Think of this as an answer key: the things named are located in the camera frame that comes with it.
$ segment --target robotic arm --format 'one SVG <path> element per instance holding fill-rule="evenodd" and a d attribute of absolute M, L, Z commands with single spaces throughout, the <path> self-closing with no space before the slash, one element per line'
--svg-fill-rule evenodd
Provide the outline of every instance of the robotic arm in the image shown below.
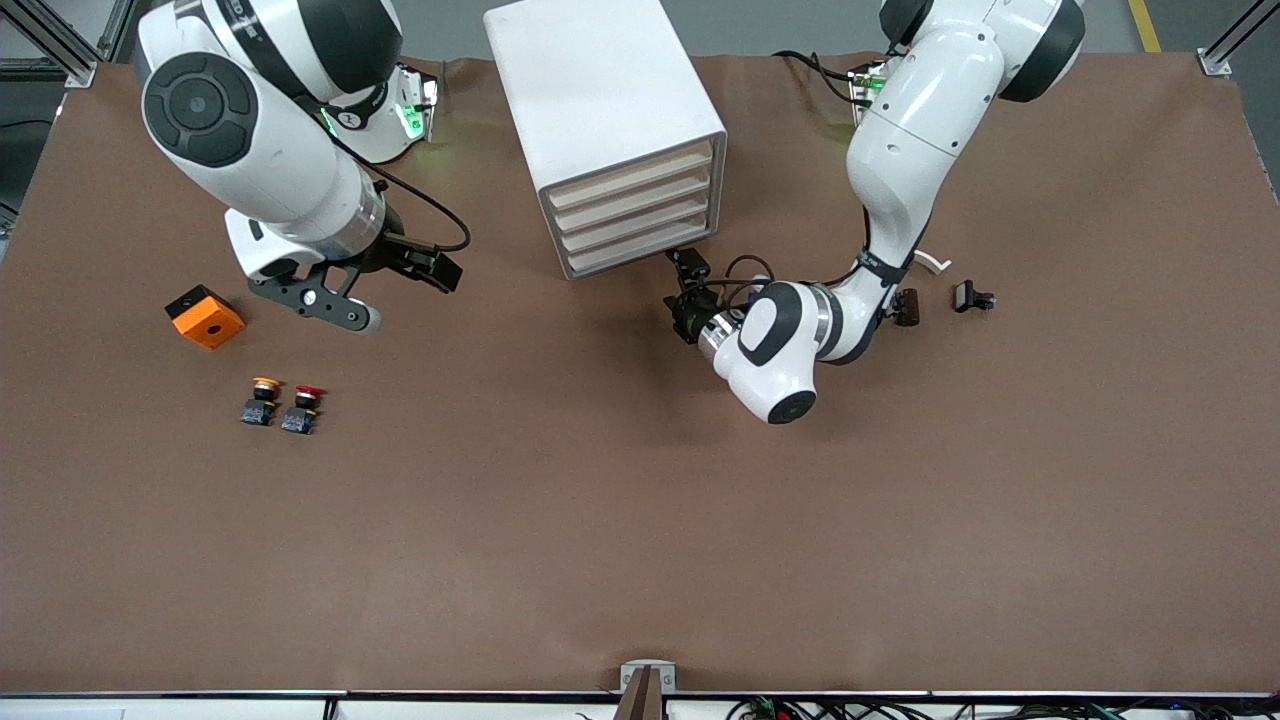
<path fill-rule="evenodd" d="M 303 106 L 321 109 L 317 99 L 372 81 L 358 101 L 388 94 L 403 76 L 398 20 L 383 0 L 259 4 L 255 14 L 248 0 L 175 0 L 142 19 L 147 132 L 229 206 L 227 232 L 256 295 L 302 316 L 374 332 L 379 313 L 348 296 L 361 273 L 392 268 L 451 292 L 462 270 L 438 249 L 403 237 L 383 200 L 385 184 L 339 151 Z M 301 42 L 308 32 L 328 33 L 333 44 Z M 361 115 L 347 137 L 402 151 L 412 140 L 399 119 L 383 115 Z M 337 291 L 325 284 L 332 269 L 346 273 Z"/>
<path fill-rule="evenodd" d="M 724 311 L 698 342 L 746 407 L 771 424 L 813 407 L 814 361 L 845 365 L 870 343 L 911 264 L 955 159 L 1000 96 L 1025 102 L 1079 54 L 1078 0 L 886 0 L 881 24 L 910 46 L 867 110 L 845 163 L 868 242 L 831 287 L 774 282 L 746 316 Z"/>

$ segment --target brown table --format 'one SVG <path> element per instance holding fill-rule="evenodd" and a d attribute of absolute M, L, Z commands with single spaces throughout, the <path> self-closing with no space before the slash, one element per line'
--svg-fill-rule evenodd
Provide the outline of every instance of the brown table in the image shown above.
<path fill-rule="evenodd" d="M 703 252 L 840 274 L 847 106 L 696 64 L 730 131 Z M 1280 683 L 1280 211 L 1234 85 L 1093 55 L 997 104 L 923 323 L 786 428 L 669 331 L 666 260 L 563 278 L 490 63 L 444 101 L 394 167 L 474 224 L 462 287 L 364 278 L 360 337 L 247 292 L 129 68 L 69 94 L 0 266 L 0 689 L 580 689 L 637 656 L 686 688 Z M 196 283 L 250 323 L 214 352 L 163 311 Z M 328 388 L 312 437 L 238 421 L 260 374 Z"/>

